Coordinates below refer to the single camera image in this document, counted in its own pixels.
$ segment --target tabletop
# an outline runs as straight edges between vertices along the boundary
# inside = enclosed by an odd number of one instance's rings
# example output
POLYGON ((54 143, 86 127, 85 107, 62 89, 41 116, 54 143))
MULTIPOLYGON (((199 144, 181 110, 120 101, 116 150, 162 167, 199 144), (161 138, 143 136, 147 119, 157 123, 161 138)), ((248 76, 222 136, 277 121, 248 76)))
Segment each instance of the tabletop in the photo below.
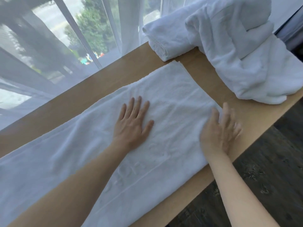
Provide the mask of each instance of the tabletop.
MULTIPOLYGON (((237 99, 197 48, 177 57, 197 84, 220 106, 228 102, 236 110, 243 134, 230 151, 235 160, 302 96, 303 89, 280 105, 237 99)), ((163 62, 145 43, 76 86, 55 97, 0 131, 0 157, 51 131, 82 113, 104 96, 133 83, 169 63, 163 62)), ((214 177, 207 165, 172 195, 133 223, 132 227, 165 226, 203 191, 214 177)))

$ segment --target towel fold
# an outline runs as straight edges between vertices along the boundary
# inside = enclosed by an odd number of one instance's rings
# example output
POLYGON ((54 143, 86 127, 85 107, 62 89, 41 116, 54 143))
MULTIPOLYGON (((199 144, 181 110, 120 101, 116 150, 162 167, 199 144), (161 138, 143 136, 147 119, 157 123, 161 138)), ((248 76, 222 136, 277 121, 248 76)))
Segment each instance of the towel fold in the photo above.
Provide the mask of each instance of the towel fold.
POLYGON ((203 168, 200 130, 220 107, 173 61, 1 158, 1 226, 101 153, 122 104, 139 95, 151 103, 143 123, 154 119, 154 127, 113 173, 83 226, 129 226, 203 168))
MULTIPOLYGON (((198 33, 192 33, 191 38, 187 37, 185 20, 199 8, 211 4, 216 0, 198 0, 197 2, 176 10, 175 12, 161 17, 143 26, 143 32, 149 38, 150 47, 163 61, 180 56, 195 46, 200 46, 198 33)), ((264 5, 256 8, 254 1, 247 0, 239 13, 245 30, 260 26, 267 22, 270 15, 270 0, 264 0, 264 5), (252 10, 257 10, 258 15, 250 18, 252 10)))
POLYGON ((190 42, 239 99, 280 104, 303 86, 303 64, 272 34, 273 24, 262 23, 270 9, 270 0, 216 0, 189 16, 185 26, 190 42), (254 19, 257 27, 247 30, 244 23, 254 19))

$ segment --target sheer white curtain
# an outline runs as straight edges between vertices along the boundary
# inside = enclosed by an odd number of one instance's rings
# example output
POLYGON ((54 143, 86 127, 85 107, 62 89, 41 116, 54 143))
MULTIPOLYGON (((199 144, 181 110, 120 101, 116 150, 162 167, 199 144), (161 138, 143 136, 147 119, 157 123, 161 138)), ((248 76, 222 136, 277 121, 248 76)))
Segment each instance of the sheer white curtain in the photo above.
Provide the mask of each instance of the sheer white curtain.
POLYGON ((0 0, 0 129, 147 38, 142 26, 195 0, 0 0))

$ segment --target forearm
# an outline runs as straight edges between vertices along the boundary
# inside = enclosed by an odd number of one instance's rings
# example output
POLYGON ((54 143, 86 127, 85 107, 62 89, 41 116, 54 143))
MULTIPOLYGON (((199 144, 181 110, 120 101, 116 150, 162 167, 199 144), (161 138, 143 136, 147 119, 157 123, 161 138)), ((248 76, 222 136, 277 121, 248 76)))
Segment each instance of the forearm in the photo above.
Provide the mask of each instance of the forearm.
POLYGON ((81 226, 127 151, 112 144, 22 213, 9 227, 81 226))
POLYGON ((233 227, 278 226, 224 152, 210 157, 209 165, 233 227))

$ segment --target floor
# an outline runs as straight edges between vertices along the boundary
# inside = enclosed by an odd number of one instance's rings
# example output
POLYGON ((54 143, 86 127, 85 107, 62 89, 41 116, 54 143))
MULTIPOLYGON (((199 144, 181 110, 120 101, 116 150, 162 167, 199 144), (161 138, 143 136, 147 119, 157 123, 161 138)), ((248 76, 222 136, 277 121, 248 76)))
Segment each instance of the floor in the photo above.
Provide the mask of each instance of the floor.
MULTIPOLYGON (((295 104, 234 166, 281 227, 303 223, 303 100, 295 104)), ((211 183, 169 227, 231 226, 211 183)))

